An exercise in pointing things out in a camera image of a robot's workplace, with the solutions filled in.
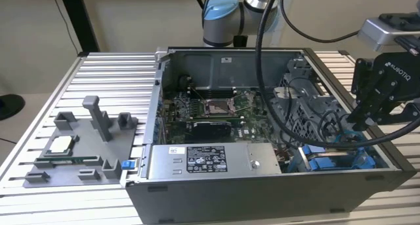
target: robotiq logo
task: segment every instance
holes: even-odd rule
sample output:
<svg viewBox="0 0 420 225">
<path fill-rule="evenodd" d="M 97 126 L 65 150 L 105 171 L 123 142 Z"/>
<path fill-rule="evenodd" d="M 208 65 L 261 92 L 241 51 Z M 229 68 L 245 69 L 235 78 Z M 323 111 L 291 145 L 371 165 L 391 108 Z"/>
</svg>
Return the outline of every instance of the robotiq logo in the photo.
<svg viewBox="0 0 420 225">
<path fill-rule="evenodd" d="M 401 76 L 403 78 L 405 78 L 407 81 L 409 81 L 409 79 L 412 78 L 411 75 L 407 74 L 407 72 L 399 68 L 396 65 L 393 65 L 391 62 L 385 63 L 385 66 L 391 67 Z"/>
</svg>

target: floor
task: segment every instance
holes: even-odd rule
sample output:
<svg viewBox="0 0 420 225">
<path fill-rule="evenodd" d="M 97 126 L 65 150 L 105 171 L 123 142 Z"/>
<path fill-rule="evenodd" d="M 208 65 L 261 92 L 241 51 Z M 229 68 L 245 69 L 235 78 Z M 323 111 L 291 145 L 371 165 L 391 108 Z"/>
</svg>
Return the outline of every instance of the floor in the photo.
<svg viewBox="0 0 420 225">
<path fill-rule="evenodd" d="M 0 138 L 19 141 L 49 95 L 51 93 L 20 95 L 25 100 L 25 107 L 13 117 L 0 121 Z M 13 147 L 15 144 L 0 140 L 0 165 Z"/>
</svg>

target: black chair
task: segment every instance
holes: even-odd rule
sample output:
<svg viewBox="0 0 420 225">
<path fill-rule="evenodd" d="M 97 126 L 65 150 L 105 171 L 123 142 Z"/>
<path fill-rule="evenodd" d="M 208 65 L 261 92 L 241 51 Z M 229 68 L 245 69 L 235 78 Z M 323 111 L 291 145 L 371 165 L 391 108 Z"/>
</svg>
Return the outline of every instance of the black chair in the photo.
<svg viewBox="0 0 420 225">
<path fill-rule="evenodd" d="M 25 100 L 19 95 L 0 96 L 0 120 L 12 117 L 25 106 Z"/>
</svg>

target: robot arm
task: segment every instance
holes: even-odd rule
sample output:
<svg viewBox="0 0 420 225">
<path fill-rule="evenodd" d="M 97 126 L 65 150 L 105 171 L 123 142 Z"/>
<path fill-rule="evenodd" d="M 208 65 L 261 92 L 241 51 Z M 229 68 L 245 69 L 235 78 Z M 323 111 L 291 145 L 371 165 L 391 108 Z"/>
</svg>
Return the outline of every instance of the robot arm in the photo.
<svg viewBox="0 0 420 225">
<path fill-rule="evenodd" d="M 347 118 L 355 130 L 369 125 L 412 121 L 420 115 L 420 103 L 407 103 L 400 114 L 391 111 L 420 97 L 420 0 L 419 13 L 383 14 L 365 21 L 359 37 L 384 52 L 375 60 L 357 59 L 352 93 L 356 107 Z"/>
<path fill-rule="evenodd" d="M 209 0 L 204 6 L 204 44 L 225 47 L 233 36 L 256 34 L 268 0 Z M 277 2 L 271 9 L 269 28 L 277 17 Z"/>
</svg>

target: green circuit board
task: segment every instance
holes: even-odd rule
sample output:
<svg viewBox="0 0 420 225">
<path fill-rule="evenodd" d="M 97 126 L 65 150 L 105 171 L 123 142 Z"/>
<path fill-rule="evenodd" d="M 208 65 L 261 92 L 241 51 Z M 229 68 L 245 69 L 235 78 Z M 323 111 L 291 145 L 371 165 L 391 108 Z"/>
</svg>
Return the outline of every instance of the green circuit board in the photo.
<svg viewBox="0 0 420 225">
<path fill-rule="evenodd" d="M 196 143 L 191 138 L 195 123 L 228 122 L 229 137 L 212 143 L 248 141 L 252 143 L 277 143 L 272 134 L 263 100 L 256 91 L 241 90 L 231 98 L 191 99 L 188 95 L 177 95 L 167 101 L 167 143 Z"/>
</svg>

